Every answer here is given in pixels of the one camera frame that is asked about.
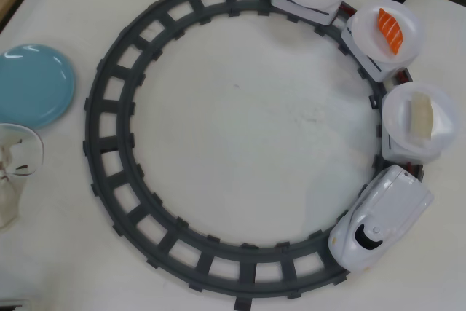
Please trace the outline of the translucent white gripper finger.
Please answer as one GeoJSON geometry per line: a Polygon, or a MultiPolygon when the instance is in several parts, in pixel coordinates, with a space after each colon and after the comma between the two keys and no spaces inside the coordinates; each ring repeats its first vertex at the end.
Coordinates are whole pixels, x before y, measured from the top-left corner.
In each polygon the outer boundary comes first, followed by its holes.
{"type": "Polygon", "coordinates": [[[1,124],[1,229],[14,223],[27,177],[43,164],[44,144],[32,129],[1,124]]]}

